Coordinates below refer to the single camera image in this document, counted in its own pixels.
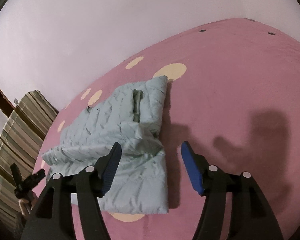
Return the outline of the left hand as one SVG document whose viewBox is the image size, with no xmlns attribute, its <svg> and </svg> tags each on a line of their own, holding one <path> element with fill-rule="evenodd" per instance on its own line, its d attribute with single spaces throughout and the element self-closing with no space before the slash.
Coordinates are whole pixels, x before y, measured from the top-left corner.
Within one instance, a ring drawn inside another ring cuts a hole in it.
<svg viewBox="0 0 300 240">
<path fill-rule="evenodd" d="M 32 195 L 32 197 L 30 197 L 30 202 L 24 198 L 21 198 L 18 200 L 21 214 L 25 219 L 29 218 L 31 211 L 34 208 L 34 206 L 36 205 L 37 200 L 38 200 L 37 195 L 33 191 L 31 191 L 30 194 Z"/>
</svg>

